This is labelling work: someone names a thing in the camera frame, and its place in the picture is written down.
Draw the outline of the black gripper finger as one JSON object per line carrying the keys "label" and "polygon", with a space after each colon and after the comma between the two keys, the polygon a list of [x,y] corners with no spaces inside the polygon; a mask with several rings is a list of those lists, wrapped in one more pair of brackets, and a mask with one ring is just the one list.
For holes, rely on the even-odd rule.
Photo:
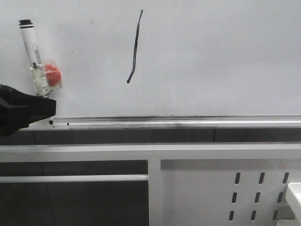
{"label": "black gripper finger", "polygon": [[45,99],[38,96],[32,96],[16,90],[7,85],[0,85],[0,106],[11,107],[42,107],[45,105]]}
{"label": "black gripper finger", "polygon": [[0,98],[0,135],[10,136],[31,123],[56,114],[56,101],[43,97],[30,97],[19,102]]}

